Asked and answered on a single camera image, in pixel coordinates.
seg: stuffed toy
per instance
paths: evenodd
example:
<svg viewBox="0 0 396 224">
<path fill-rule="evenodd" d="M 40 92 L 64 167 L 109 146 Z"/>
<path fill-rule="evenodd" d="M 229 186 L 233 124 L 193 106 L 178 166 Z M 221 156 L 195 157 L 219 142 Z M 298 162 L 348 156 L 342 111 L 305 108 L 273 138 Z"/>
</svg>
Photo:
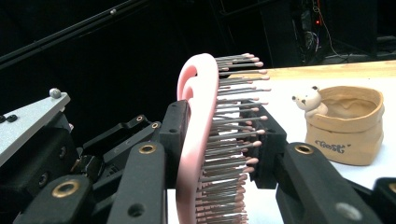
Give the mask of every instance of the stuffed toy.
<svg viewBox="0 0 396 224">
<path fill-rule="evenodd" d="M 291 98 L 300 109 L 305 111 L 306 118 L 311 118 L 315 114 L 327 114 L 328 108 L 321 102 L 321 96 L 318 91 L 319 88 L 314 86 L 306 92 L 293 95 Z"/>
</svg>

